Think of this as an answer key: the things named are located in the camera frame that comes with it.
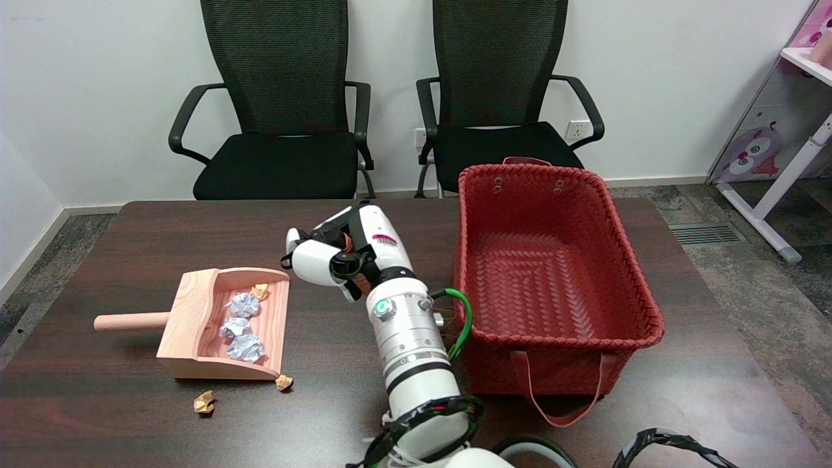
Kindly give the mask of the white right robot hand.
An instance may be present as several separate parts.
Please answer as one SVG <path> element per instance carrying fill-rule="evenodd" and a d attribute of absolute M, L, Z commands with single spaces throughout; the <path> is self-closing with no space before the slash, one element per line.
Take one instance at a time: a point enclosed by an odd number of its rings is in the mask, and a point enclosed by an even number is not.
<path fill-rule="evenodd" d="M 310 232 L 291 228 L 280 260 L 303 281 L 337 287 L 350 303 L 385 281 L 412 278 L 401 238 L 378 205 L 345 207 Z"/>

